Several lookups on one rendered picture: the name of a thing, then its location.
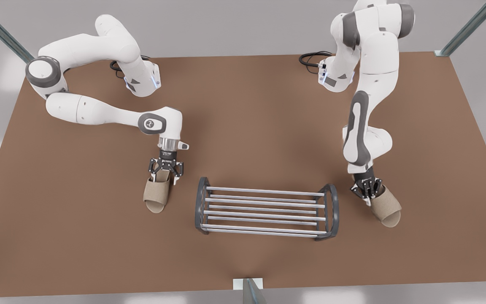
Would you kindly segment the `grey metal shoe rack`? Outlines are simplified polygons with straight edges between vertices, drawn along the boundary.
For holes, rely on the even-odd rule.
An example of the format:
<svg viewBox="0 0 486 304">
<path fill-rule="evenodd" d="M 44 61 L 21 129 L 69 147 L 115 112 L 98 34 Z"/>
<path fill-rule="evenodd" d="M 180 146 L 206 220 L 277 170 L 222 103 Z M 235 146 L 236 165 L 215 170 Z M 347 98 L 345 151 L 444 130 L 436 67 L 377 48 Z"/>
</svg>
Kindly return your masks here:
<svg viewBox="0 0 486 304">
<path fill-rule="evenodd" d="M 200 178 L 195 199 L 195 228 L 210 232 L 293 236 L 327 240 L 340 226 L 335 185 L 317 192 L 214 187 Z"/>
</svg>

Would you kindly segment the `tan slipper shoe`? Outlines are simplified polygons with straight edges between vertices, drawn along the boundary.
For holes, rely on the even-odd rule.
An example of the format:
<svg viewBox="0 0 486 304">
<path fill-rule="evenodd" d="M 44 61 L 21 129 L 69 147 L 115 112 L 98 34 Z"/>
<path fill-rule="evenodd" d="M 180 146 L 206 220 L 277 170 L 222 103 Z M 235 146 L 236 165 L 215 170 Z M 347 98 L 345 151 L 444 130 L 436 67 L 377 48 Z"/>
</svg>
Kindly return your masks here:
<svg viewBox="0 0 486 304">
<path fill-rule="evenodd" d="M 382 185 L 378 194 L 370 199 L 370 210 L 378 221 L 388 227 L 395 227 L 401 219 L 401 204 L 392 192 Z"/>
<path fill-rule="evenodd" d="M 151 212 L 162 212 L 168 201 L 169 188 L 170 171 L 160 170 L 147 179 L 143 201 Z"/>
</svg>

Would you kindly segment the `silver frame post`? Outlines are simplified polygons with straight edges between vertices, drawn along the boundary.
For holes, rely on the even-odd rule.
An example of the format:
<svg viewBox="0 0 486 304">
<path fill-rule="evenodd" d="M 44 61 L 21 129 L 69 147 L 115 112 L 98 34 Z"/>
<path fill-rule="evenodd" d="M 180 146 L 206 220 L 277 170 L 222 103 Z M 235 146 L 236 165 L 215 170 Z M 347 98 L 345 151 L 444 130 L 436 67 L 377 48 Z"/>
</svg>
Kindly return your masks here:
<svg viewBox="0 0 486 304">
<path fill-rule="evenodd" d="M 262 278 L 237 278 L 232 279 L 233 290 L 243 292 L 243 304 L 267 304 L 262 294 L 264 281 Z"/>
<path fill-rule="evenodd" d="M 0 41 L 2 41 L 14 54 L 25 63 L 34 59 L 32 54 L 19 43 L 6 29 L 0 24 Z"/>
<path fill-rule="evenodd" d="M 442 49 L 434 51 L 434 55 L 436 57 L 451 56 L 485 20 L 486 2 Z"/>
</svg>

